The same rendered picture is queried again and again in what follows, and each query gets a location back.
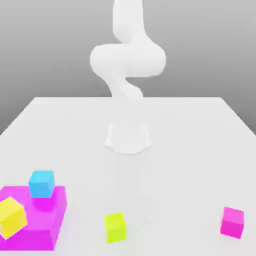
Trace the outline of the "large magenta box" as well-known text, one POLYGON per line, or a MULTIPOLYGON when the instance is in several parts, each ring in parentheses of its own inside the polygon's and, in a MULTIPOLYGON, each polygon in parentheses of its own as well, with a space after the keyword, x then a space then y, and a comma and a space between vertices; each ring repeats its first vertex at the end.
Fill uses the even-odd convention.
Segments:
POLYGON ((8 197, 24 206, 28 224, 7 240, 0 235, 0 251, 53 251, 67 210, 66 188, 56 186, 50 198, 32 198, 28 186, 3 186, 0 202, 8 197))

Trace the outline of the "small cyan cube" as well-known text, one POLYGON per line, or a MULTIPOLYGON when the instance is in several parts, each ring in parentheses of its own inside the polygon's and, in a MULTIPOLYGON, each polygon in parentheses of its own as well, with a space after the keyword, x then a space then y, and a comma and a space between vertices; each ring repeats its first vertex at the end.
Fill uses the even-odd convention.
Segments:
POLYGON ((54 172, 52 170, 34 170, 28 185, 32 198, 51 198, 55 187, 54 172))

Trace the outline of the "small pink cube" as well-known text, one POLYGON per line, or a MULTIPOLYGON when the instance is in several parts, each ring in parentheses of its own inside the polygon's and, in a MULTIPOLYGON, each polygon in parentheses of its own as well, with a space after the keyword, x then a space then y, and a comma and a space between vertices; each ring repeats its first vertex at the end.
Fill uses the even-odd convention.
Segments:
POLYGON ((236 239, 241 239, 244 229, 244 211, 224 207, 221 219, 220 233, 236 239))

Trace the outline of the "small lime cube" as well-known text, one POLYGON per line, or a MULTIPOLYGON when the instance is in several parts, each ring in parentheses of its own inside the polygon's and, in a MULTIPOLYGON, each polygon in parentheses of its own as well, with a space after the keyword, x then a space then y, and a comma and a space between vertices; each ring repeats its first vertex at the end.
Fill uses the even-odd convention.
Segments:
POLYGON ((122 212, 104 215, 104 224, 108 243, 127 239, 127 226, 122 212))

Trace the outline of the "small yellow cube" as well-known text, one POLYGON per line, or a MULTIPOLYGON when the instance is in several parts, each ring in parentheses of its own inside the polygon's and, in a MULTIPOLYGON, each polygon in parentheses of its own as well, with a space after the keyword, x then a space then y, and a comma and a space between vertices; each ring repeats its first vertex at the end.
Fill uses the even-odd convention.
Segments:
POLYGON ((0 202, 0 235, 4 240, 28 225, 25 208, 9 196, 0 202))

